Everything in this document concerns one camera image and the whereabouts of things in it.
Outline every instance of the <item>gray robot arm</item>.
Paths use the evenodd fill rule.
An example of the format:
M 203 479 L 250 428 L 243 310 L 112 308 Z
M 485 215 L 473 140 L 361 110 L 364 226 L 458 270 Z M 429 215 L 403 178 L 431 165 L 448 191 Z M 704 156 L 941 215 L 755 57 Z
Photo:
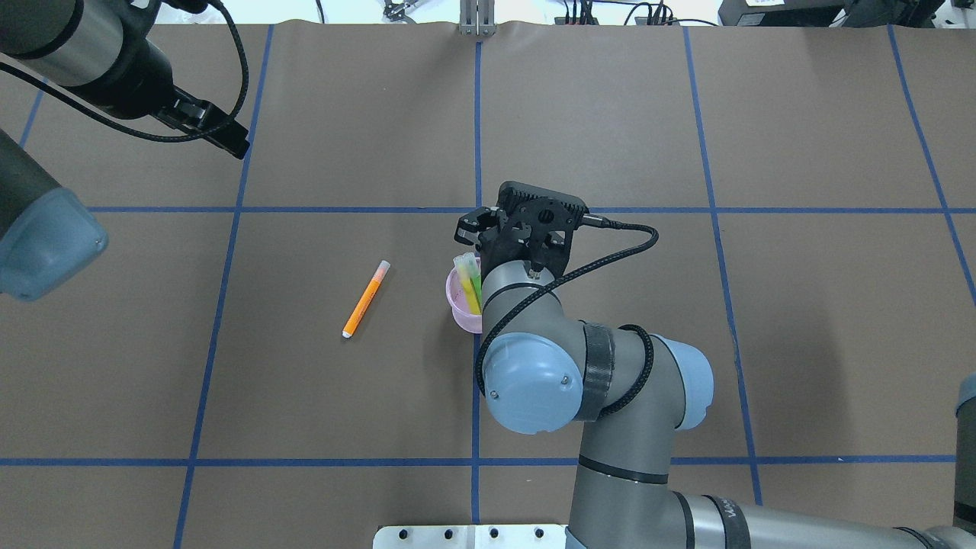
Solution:
M 559 226 L 563 220 L 568 230 Z M 477 236 L 481 252 L 482 325 L 489 335 L 479 384 L 492 415 L 527 434 L 587 422 L 568 549 L 976 547 L 973 525 L 967 532 L 958 517 L 976 503 L 976 378 L 968 403 L 960 404 L 960 528 L 871 527 L 670 491 L 674 433 L 704 419 L 712 371 L 690 346 L 635 326 L 609 329 L 565 316 L 553 282 L 567 264 L 572 230 L 607 223 L 579 198 L 508 182 L 498 205 L 465 215 L 455 235 L 462 243 Z M 530 295 L 535 301 L 512 317 Z
M 111 116 L 151 115 L 186 135 L 154 136 L 126 128 L 12 65 L 0 63 L 0 71 L 129 135 L 168 143 L 206 139 L 243 158 L 248 131 L 234 120 L 248 80 L 240 36 L 217 0 L 167 3 L 191 12 L 213 3 L 227 18 L 242 71 L 230 114 L 174 85 L 169 61 L 146 40 L 160 0 L 147 0 L 143 7 L 127 0 L 4 0 L 0 53 Z M 39 299 L 94 261 L 107 243 L 105 230 L 77 196 L 0 130 L 0 292 L 22 301 Z

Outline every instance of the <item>orange marker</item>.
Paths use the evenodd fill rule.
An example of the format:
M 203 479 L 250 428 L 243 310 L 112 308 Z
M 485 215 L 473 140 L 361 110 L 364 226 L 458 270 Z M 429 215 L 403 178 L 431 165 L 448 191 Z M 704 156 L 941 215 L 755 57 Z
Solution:
M 373 301 L 376 291 L 380 289 L 380 283 L 383 282 L 383 277 L 386 276 L 388 269 L 389 261 L 381 261 L 380 266 L 376 268 L 376 272 L 373 273 L 373 279 L 369 281 L 369 285 L 366 286 L 362 297 L 359 298 L 359 303 L 356 304 L 356 308 L 352 310 L 352 315 L 349 315 L 349 320 L 346 321 L 346 326 L 343 327 L 343 337 L 346 339 L 352 337 L 352 334 L 356 332 L 359 321 L 363 319 L 363 315 L 366 314 L 366 309 L 369 308 L 370 302 Z

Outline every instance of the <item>plastic cup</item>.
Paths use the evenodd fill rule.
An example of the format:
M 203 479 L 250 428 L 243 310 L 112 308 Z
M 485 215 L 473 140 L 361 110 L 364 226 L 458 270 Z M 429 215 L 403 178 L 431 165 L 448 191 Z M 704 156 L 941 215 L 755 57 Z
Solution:
M 481 268 L 481 258 L 477 258 L 478 268 Z M 464 331 L 470 333 L 481 333 L 481 315 L 472 315 L 468 310 L 468 300 L 465 298 L 465 290 L 461 287 L 461 280 L 458 278 L 458 269 L 454 268 L 447 275 L 447 283 L 444 291 L 447 294 L 447 303 L 451 305 L 451 315 Z

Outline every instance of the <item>blue tape line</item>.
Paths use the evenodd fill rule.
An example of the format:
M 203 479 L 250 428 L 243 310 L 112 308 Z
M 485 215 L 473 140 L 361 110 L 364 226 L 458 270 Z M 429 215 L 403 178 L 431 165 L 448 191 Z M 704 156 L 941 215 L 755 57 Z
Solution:
M 8 457 L 0 467 L 186 467 L 187 459 L 117 457 Z
M 951 454 L 758 456 L 759 465 L 850 463 L 955 463 Z M 750 465 L 748 456 L 673 457 L 671 465 Z M 189 459 L 128 457 L 7 457 L 0 467 L 186 467 Z M 466 457 L 391 458 L 197 458 L 194 467 L 471 467 Z M 479 467 L 575 467 L 575 457 L 480 457 Z
M 673 457 L 671 465 L 752 465 L 755 458 L 743 457 Z
M 45 77 L 43 82 L 48 83 L 48 79 Z M 20 148 L 27 146 L 27 138 L 30 137 L 30 129 L 34 127 L 34 118 L 37 117 L 37 109 L 41 107 L 41 100 L 44 99 L 44 90 L 37 90 L 37 95 L 34 96 L 34 105 L 30 108 L 30 114 L 27 115 L 27 122 L 23 125 L 23 133 L 20 134 Z
M 575 467 L 576 457 L 483 457 L 482 467 Z
M 590 212 L 594 214 L 708 214 L 712 211 L 710 208 L 695 206 L 657 206 L 648 208 L 640 206 L 607 206 L 604 208 L 590 208 Z
M 92 206 L 92 213 L 233 213 L 235 206 Z M 465 214 L 462 206 L 242 206 L 241 213 L 298 214 Z M 943 208 L 791 208 L 766 206 L 607 206 L 590 208 L 594 214 L 882 214 L 942 215 Z M 976 214 L 976 208 L 949 208 L 953 214 Z
M 746 450 L 749 453 L 752 472 L 752 495 L 756 505 L 762 505 L 762 486 L 759 483 L 759 467 L 755 462 L 755 442 L 752 437 L 752 420 L 749 414 L 749 397 L 746 394 L 746 376 L 742 369 L 742 353 L 739 348 L 739 334 L 736 329 L 735 312 L 732 309 L 732 292 L 729 289 L 728 272 L 725 268 L 725 250 L 722 247 L 721 229 L 718 226 L 718 212 L 715 207 L 715 192 L 712 185 L 712 167 L 709 164 L 709 148 L 705 142 L 705 124 L 702 120 L 701 101 L 698 96 L 698 82 L 695 78 L 695 62 L 691 53 L 691 36 L 688 27 L 681 28 L 684 34 L 684 51 L 688 61 L 688 78 L 691 82 L 691 99 L 695 107 L 695 123 L 698 126 L 698 144 L 702 152 L 702 168 L 705 172 L 705 186 L 709 194 L 709 208 L 712 210 L 712 233 L 715 238 L 715 251 L 718 254 L 718 273 L 722 281 L 722 294 L 725 297 L 725 315 L 732 333 L 735 350 L 736 377 L 739 382 L 739 402 L 742 405 L 742 422 L 746 431 Z
M 351 458 L 351 459 L 320 459 L 320 458 L 272 458 L 272 459 L 235 459 L 235 458 L 199 458 L 197 467 L 470 467 L 468 458 Z
M 233 206 L 93 206 L 88 211 L 92 213 L 147 213 L 147 214 L 182 214 L 182 213 L 233 213 Z
M 230 237 L 227 240 L 227 255 L 224 259 L 224 273 L 221 277 L 221 290 L 217 297 L 217 311 L 214 314 L 214 327 L 210 334 L 210 347 L 207 351 L 207 365 L 203 371 L 203 384 L 200 388 L 200 402 L 196 410 L 196 421 L 193 425 L 193 439 L 190 443 L 189 463 L 186 466 L 186 478 L 183 481 L 183 497 L 180 501 L 180 514 L 177 518 L 177 529 L 173 539 L 173 548 L 180 549 L 183 544 L 183 529 L 186 525 L 186 511 L 189 508 L 190 491 L 193 488 L 193 474 L 196 456 L 200 449 L 200 435 L 203 431 L 203 417 L 207 410 L 207 397 L 210 392 L 210 380 L 214 372 L 214 358 L 217 355 L 217 339 L 221 331 L 221 323 L 224 318 L 224 300 L 227 294 L 227 283 L 230 280 L 230 269 L 233 265 L 234 247 L 237 244 L 237 229 L 240 226 L 241 208 L 244 205 L 244 192 L 247 189 L 247 177 L 251 168 L 251 155 L 257 144 L 258 118 L 261 113 L 261 99 L 264 95 L 264 79 L 267 76 L 267 61 L 271 53 L 271 38 L 274 36 L 274 25 L 267 27 L 267 38 L 264 40 L 264 57 L 261 63 L 261 76 L 258 79 L 258 88 L 255 92 L 254 112 L 251 114 L 250 138 L 251 147 L 248 148 L 244 156 L 244 165 L 241 167 L 240 184 L 237 189 L 237 202 L 235 205 L 234 219 L 230 224 Z
M 481 207 L 481 48 L 474 43 L 474 205 Z M 481 392 L 474 377 L 474 361 L 478 357 L 481 336 L 472 338 L 473 355 L 471 368 L 471 523 L 481 524 Z
M 966 285 L 969 287 L 969 296 L 976 305 L 976 284 L 973 284 L 972 273 L 966 256 L 962 251 L 962 244 L 959 242 L 959 235 L 956 233 L 956 224 L 953 223 L 953 215 L 949 210 L 949 203 L 946 194 L 942 190 L 942 183 L 939 181 L 939 174 L 935 170 L 935 162 L 932 160 L 932 153 L 925 140 L 925 133 L 921 130 L 921 123 L 918 121 L 918 114 L 915 112 L 915 102 L 912 101 L 912 93 L 909 91 L 909 82 L 905 77 L 905 68 L 902 66 L 902 55 L 898 51 L 898 41 L 895 39 L 895 27 L 888 25 L 888 40 L 891 42 L 891 53 L 895 56 L 895 66 L 898 68 L 898 78 L 902 82 L 902 92 L 905 94 L 905 103 L 908 105 L 909 114 L 912 116 L 912 123 L 915 126 L 915 133 L 918 135 L 918 142 L 921 145 L 922 154 L 925 155 L 925 163 L 928 165 L 928 173 L 932 176 L 932 184 L 935 186 L 935 193 L 939 196 L 939 203 L 942 204 L 942 211 L 946 216 L 946 225 L 949 227 L 949 235 L 953 238 L 953 246 L 956 248 L 956 255 L 959 258 L 959 265 L 962 267 L 962 274 L 965 276 Z
M 760 465 L 810 465 L 845 463 L 956 463 L 949 454 L 929 455 L 813 455 L 786 457 L 759 457 Z
M 460 206 L 244 206 L 244 213 L 299 214 L 465 214 Z
M 481 46 L 474 43 L 474 204 L 481 207 Z

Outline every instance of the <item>black cable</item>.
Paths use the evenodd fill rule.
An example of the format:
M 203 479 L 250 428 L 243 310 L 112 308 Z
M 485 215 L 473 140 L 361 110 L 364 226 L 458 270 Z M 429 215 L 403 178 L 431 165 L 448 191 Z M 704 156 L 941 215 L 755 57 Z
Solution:
M 669 20 L 667 20 L 667 21 L 664 21 L 664 22 L 663 22 L 662 24 L 671 24 L 671 23 L 673 23 L 673 22 L 685 22 L 685 21 L 692 21 L 692 22 L 703 22 L 704 24 L 710 24 L 711 26 L 721 26 L 720 24 L 715 24 L 715 23 L 713 23 L 713 22 L 711 22 L 711 21 L 705 21 L 705 20 L 693 20 L 693 19 L 679 19 L 679 20 L 671 20 L 671 19 L 669 19 Z
M 653 8 L 650 2 L 640 2 L 639 4 L 633 4 L 633 7 L 630 8 L 630 13 L 628 13 L 627 18 L 624 19 L 624 26 L 627 26 L 627 23 L 630 22 L 630 18 L 633 16 L 633 12 L 636 12 L 637 9 L 640 8 L 641 6 L 647 6 L 647 17 L 648 18 L 651 17 L 651 10 Z
M 183 135 L 183 136 L 159 136 L 155 134 L 141 132 L 139 130 L 134 130 L 128 126 L 123 126 L 122 124 L 119 124 L 118 122 L 98 112 L 95 112 L 94 110 L 91 110 L 86 106 L 81 105 L 80 103 L 72 99 L 69 95 L 65 94 L 61 90 L 58 90 L 57 88 L 49 85 L 48 83 L 42 82 L 41 80 L 34 78 L 30 74 L 27 74 L 26 72 L 20 70 L 19 68 L 16 68 L 15 66 L 6 63 L 0 63 L 0 72 L 6 72 L 8 74 L 11 74 L 19 78 L 20 80 L 23 80 L 24 82 L 40 90 L 43 90 L 51 97 L 61 101 L 62 103 L 65 103 L 71 108 L 74 108 L 75 110 L 81 112 L 85 116 L 88 116 L 93 120 L 101 122 L 102 124 L 108 126 L 109 128 L 122 132 L 123 134 L 135 138 L 139 138 L 139 139 L 145 139 L 147 141 L 153 141 L 156 143 L 186 143 L 188 141 L 195 141 L 207 137 L 209 135 L 215 134 L 221 131 L 222 129 L 226 128 L 227 126 L 229 126 L 231 123 L 233 123 L 234 118 L 237 116 L 237 114 L 240 113 L 241 107 L 244 106 L 244 98 L 247 97 L 248 79 L 250 77 L 250 73 L 247 67 L 247 58 L 244 54 L 244 44 L 241 43 L 241 37 L 240 34 L 237 32 L 237 25 L 234 24 L 234 19 L 230 16 L 230 12 L 224 6 L 224 2 L 222 2 L 221 0 L 209 0 L 209 3 L 211 6 L 216 8 L 217 11 L 221 12 L 221 15 L 223 15 L 224 19 L 227 21 L 227 27 L 230 29 L 230 36 L 234 40 L 234 48 L 237 49 L 237 58 L 240 60 L 240 64 L 241 64 L 241 89 L 240 89 L 240 93 L 237 95 L 237 101 L 234 103 L 234 108 L 230 110 L 230 114 L 227 116 L 227 118 L 224 121 L 214 126 L 213 128 L 210 128 L 209 130 L 205 130 L 202 132 L 194 132 L 192 134 Z
M 615 414 L 636 399 L 637 395 L 643 391 L 644 385 L 647 384 L 647 379 L 651 377 L 651 370 L 654 369 L 654 341 L 651 339 L 651 335 L 647 333 L 647 330 L 636 324 L 626 324 L 621 326 L 620 329 L 634 332 L 640 337 L 640 341 L 644 343 L 644 365 L 641 366 L 640 374 L 637 375 L 637 379 L 627 389 L 627 392 L 617 399 L 617 401 L 600 410 L 600 414 L 596 419 L 603 419 L 608 415 Z
M 664 3 L 658 4 L 657 9 L 654 10 L 654 15 L 647 18 L 646 24 L 658 24 L 658 21 L 663 22 L 664 14 L 665 14 L 664 7 L 665 7 Z
M 549 284 L 546 284 L 545 286 L 539 288 L 535 292 L 529 294 L 525 299 L 518 302 L 517 305 L 512 307 L 511 310 L 508 311 L 508 313 L 506 313 L 505 316 L 502 317 L 502 319 L 499 320 L 497 324 L 495 324 L 495 326 L 491 329 L 491 331 L 488 332 L 488 335 L 486 335 L 481 342 L 481 347 L 478 349 L 478 357 L 474 362 L 474 378 L 477 380 L 478 390 L 481 391 L 482 395 L 485 394 L 484 370 L 482 366 L 485 360 L 485 355 L 488 353 L 488 347 L 491 346 L 492 342 L 495 341 L 495 338 L 497 338 L 499 334 L 502 333 L 502 330 L 504 330 L 505 327 L 508 326 L 508 323 L 511 322 L 513 318 L 517 317 L 519 313 L 525 311 L 530 305 L 532 305 L 537 300 L 539 300 L 539 298 L 550 293 L 555 288 L 558 288 L 559 286 L 565 284 L 566 282 L 569 282 L 570 280 L 579 278 L 582 275 L 596 271 L 601 267 L 606 267 L 611 263 L 618 262 L 624 258 L 628 258 L 632 255 L 639 254 L 640 252 L 648 250 L 658 242 L 658 238 L 659 238 L 657 230 L 654 229 L 653 227 L 648 227 L 646 225 L 621 223 L 619 221 L 613 221 L 605 218 L 603 220 L 603 225 L 601 225 L 600 228 L 615 229 L 619 231 L 647 232 L 648 234 L 650 234 L 650 237 L 648 237 L 647 241 L 645 241 L 642 244 L 638 244 L 632 248 L 627 248 L 625 250 L 612 253 L 608 256 L 597 259 L 596 261 L 587 263 L 586 265 L 583 265 L 582 267 L 578 268 L 575 271 L 560 276 L 556 280 L 553 280 Z

